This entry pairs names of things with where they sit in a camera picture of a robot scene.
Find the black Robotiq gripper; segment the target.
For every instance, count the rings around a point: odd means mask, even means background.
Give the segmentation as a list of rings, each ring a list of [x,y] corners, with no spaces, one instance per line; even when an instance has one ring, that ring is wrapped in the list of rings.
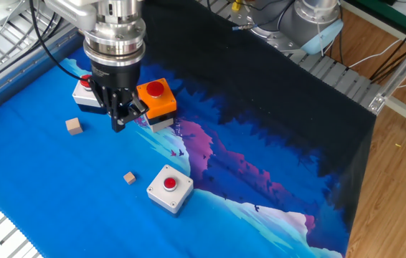
[[[137,83],[140,77],[141,63],[123,67],[107,66],[90,61],[92,78],[88,84],[102,108],[110,116],[111,127],[119,133],[129,123],[145,114],[149,107],[137,96]],[[117,89],[127,89],[118,104]]]

